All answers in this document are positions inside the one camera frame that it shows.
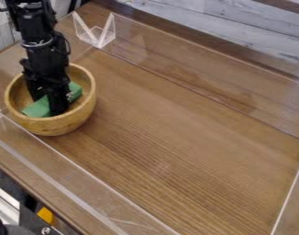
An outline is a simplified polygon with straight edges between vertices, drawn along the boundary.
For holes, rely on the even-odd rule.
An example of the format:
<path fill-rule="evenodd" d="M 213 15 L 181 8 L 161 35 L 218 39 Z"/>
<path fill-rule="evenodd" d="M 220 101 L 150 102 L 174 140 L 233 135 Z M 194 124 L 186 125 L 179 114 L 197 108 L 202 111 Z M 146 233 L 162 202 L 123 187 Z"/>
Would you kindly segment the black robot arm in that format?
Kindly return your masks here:
<path fill-rule="evenodd" d="M 9 12 L 15 29 L 22 33 L 27 57 L 21 65 L 30 95 L 35 101 L 47 96 L 51 115 L 58 116 L 69 109 L 71 47 L 65 34 L 55 29 L 58 20 L 51 1 L 6 0 L 0 12 Z"/>

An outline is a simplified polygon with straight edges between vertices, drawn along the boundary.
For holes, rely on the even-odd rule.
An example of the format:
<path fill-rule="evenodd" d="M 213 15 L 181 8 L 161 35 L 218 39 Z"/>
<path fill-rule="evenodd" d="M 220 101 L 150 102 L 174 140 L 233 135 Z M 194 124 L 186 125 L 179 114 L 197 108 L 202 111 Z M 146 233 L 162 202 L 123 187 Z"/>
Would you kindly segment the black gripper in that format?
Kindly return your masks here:
<path fill-rule="evenodd" d="M 47 87 L 51 114 L 59 116 L 70 104 L 70 43 L 65 36 L 51 36 L 49 40 L 25 40 L 22 46 L 27 57 L 21 60 L 21 65 L 30 95 L 38 101 L 46 95 L 43 87 Z"/>

